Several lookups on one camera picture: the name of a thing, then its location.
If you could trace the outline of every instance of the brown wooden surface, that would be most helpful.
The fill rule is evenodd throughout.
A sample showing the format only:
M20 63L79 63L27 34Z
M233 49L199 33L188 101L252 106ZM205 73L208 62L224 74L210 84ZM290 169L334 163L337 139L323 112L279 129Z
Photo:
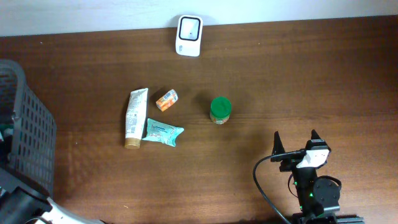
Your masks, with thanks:
M340 214L398 220L398 18L204 27L201 55L175 53L175 29L0 38L58 124L55 200L114 223L228 223L275 214L252 180L279 131L286 150L316 129L332 148L319 175L343 182ZM172 148L123 148L129 92L149 88L147 117L185 131ZM155 106L174 88L180 99ZM231 119L210 122L227 96ZM279 165L264 190L299 212Z

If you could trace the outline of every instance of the white wall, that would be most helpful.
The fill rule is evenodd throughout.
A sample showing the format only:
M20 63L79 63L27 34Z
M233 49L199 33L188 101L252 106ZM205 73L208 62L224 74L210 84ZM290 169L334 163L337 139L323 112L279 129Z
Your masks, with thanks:
M398 0L0 0L0 36L398 14Z

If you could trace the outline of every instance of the green lid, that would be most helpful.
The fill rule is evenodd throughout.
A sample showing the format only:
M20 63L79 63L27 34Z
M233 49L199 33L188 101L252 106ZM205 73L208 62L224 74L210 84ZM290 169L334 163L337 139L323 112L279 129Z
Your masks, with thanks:
M216 118L223 119L231 114L231 102L225 97L217 97L211 102L210 111Z

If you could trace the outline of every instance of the plastic packet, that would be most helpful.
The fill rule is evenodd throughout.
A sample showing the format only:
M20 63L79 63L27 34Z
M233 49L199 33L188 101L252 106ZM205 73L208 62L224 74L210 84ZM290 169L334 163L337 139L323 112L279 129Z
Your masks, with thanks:
M161 142L175 147L175 139L183 131L183 128L174 127L148 118L147 136L142 140Z

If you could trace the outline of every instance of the small orange container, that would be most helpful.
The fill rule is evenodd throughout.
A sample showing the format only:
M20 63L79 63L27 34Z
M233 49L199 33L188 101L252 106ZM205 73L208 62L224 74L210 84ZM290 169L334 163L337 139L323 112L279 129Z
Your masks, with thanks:
M177 92L175 92L175 90L170 90L156 101L156 106L163 112L171 107L177 100Z

